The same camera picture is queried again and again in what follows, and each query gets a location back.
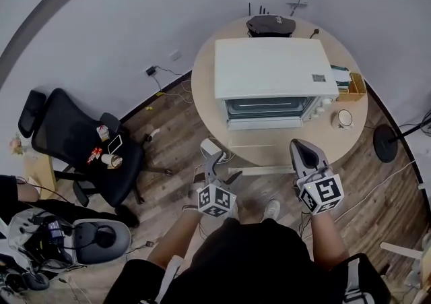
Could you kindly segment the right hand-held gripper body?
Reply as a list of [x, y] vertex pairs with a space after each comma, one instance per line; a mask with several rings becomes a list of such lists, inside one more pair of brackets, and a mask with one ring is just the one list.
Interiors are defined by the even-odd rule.
[[330, 165], [316, 169], [297, 166], [296, 195], [306, 209], [317, 215], [334, 209], [344, 198], [341, 179]]

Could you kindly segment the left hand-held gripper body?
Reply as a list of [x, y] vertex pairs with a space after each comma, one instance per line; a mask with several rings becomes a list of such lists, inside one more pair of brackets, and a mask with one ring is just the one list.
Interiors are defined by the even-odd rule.
[[202, 214], [217, 218], [231, 213], [235, 203], [236, 195], [219, 179], [197, 190], [197, 207]]

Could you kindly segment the person's right forearm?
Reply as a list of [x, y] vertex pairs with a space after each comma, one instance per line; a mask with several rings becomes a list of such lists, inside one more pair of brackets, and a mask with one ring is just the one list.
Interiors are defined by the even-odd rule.
[[316, 264], [331, 270], [350, 256], [329, 212], [312, 215], [310, 224]]

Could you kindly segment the person's left forearm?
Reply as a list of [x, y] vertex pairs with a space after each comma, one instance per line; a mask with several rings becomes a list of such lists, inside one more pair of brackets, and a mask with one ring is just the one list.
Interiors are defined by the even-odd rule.
[[166, 269], [174, 256], [184, 258], [189, 245], [202, 219], [197, 210], [184, 210], [168, 232], [158, 241], [147, 261]]

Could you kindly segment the white toaster oven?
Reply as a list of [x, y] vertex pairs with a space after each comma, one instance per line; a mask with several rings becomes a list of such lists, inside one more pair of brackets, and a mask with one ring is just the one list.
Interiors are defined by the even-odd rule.
[[230, 131], [302, 127], [339, 96], [321, 41], [215, 42], [214, 94]]

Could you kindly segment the white power adapter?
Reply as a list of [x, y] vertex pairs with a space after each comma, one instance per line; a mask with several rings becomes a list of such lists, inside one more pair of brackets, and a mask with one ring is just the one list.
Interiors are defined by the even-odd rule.
[[224, 153], [222, 149], [217, 146], [213, 141], [211, 141], [209, 138], [205, 138], [201, 144], [200, 144], [201, 151], [205, 157], [207, 156], [213, 156], [214, 154], [217, 154], [218, 152]]

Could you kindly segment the round wooden table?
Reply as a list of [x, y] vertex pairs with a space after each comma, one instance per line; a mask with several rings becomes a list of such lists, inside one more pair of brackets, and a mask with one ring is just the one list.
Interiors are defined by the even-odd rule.
[[[320, 117], [301, 128], [229, 131], [221, 108], [214, 97], [214, 44], [217, 39], [247, 36], [246, 18], [225, 25], [199, 50], [192, 70], [193, 100], [199, 116], [219, 143], [238, 157], [257, 166], [280, 166], [291, 163], [289, 145], [294, 138], [306, 140], [320, 147], [329, 162], [346, 155], [360, 138], [367, 112], [368, 97], [353, 102], [334, 102], [325, 107]], [[332, 126], [332, 115], [341, 109], [353, 116], [354, 126], [342, 130]]]

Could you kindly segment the white mug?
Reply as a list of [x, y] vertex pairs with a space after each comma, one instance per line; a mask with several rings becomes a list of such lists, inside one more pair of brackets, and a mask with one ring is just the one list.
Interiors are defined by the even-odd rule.
[[353, 116], [348, 110], [341, 109], [333, 113], [331, 125], [334, 129], [351, 129], [354, 127]]

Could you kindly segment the person's right shoe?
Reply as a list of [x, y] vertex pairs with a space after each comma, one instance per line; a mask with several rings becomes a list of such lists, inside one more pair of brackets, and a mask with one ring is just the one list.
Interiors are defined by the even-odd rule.
[[277, 220], [281, 209], [281, 204], [278, 200], [270, 200], [264, 210], [262, 221], [267, 219]]

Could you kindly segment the black standing fan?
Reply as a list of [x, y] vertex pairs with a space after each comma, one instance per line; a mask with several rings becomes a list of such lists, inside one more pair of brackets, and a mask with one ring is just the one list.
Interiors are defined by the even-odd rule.
[[398, 152], [398, 141], [406, 136], [421, 131], [431, 137], [431, 115], [411, 129], [396, 135], [393, 128], [387, 124], [379, 125], [373, 133], [373, 148], [378, 159], [383, 163], [394, 161]]

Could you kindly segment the person's black clothing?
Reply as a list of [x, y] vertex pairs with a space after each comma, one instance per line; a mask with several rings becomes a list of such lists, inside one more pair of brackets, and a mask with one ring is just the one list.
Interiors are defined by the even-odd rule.
[[272, 219], [214, 231], [191, 265], [166, 272], [128, 261], [103, 304], [390, 304], [391, 294], [363, 253], [329, 270], [312, 261], [297, 233]]

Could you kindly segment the wooden organizer box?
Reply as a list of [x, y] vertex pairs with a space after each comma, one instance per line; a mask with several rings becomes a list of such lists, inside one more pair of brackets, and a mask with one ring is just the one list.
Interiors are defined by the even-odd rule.
[[361, 98], [363, 95], [367, 93], [366, 84], [363, 77], [359, 73], [351, 72], [350, 73], [350, 82], [349, 84], [342, 85], [338, 87], [340, 94], [351, 95], [354, 98]]

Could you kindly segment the stack of papers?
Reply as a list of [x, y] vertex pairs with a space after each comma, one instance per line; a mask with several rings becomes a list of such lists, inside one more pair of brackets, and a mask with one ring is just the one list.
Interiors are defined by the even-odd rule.
[[347, 88], [350, 85], [352, 78], [350, 76], [351, 71], [348, 68], [331, 65], [331, 71], [339, 88]]

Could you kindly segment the white phone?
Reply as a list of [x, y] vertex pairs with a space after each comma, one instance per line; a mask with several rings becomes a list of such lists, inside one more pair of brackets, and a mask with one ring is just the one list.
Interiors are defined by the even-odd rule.
[[123, 145], [123, 140], [120, 134], [118, 134], [110, 143], [107, 145], [109, 154], [114, 154]]

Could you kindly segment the paper cup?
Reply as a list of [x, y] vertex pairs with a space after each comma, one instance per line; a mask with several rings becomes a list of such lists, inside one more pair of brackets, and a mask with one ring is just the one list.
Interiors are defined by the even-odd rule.
[[107, 166], [107, 169], [117, 169], [123, 163], [123, 159], [116, 154], [103, 154], [100, 159]]

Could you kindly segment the dark grey bag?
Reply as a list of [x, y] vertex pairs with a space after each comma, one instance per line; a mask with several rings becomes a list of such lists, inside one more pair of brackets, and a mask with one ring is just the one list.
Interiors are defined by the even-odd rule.
[[253, 38], [289, 38], [296, 29], [296, 22], [281, 16], [259, 15], [252, 17], [246, 27]]

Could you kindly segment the black office chair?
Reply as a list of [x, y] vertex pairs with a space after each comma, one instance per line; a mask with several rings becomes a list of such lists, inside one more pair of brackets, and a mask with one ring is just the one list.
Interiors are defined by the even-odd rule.
[[[96, 128], [105, 125], [110, 139], [101, 142]], [[151, 140], [146, 135], [143, 141], [134, 140], [129, 130], [110, 113], [99, 119], [85, 114], [69, 97], [66, 91], [57, 88], [49, 96], [31, 90], [18, 129], [31, 140], [31, 147], [41, 154], [56, 158], [74, 168], [73, 173], [55, 171], [58, 179], [73, 182], [73, 191], [82, 206], [87, 206], [90, 197], [99, 194], [113, 208], [120, 206], [130, 193], [138, 204], [144, 202], [137, 188], [141, 172], [164, 173], [171, 176], [170, 169], [149, 167], [145, 159], [144, 146]], [[123, 145], [114, 153], [123, 159], [117, 169], [107, 169], [101, 159], [87, 160], [95, 147], [108, 154], [107, 145], [120, 134]]]

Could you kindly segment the small wooden cabinet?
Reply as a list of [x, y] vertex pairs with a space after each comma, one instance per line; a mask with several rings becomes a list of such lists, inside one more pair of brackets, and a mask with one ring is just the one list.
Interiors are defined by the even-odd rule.
[[25, 154], [23, 158], [24, 178], [40, 186], [40, 198], [49, 199], [57, 190], [57, 181], [50, 156], [41, 153]]

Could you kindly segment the grey equipment bundle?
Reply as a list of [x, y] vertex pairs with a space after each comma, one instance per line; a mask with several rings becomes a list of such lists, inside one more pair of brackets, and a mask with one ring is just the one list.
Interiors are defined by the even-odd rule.
[[74, 265], [73, 252], [65, 245], [72, 234], [71, 224], [39, 208], [17, 213], [5, 228], [14, 261], [33, 274], [61, 272]]

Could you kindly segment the pink flowers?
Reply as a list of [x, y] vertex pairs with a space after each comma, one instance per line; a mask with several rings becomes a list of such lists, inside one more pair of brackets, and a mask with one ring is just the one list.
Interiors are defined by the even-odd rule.
[[17, 133], [15, 134], [11, 141], [9, 142], [9, 149], [12, 154], [23, 156], [25, 153], [25, 147], [22, 145], [21, 137]]

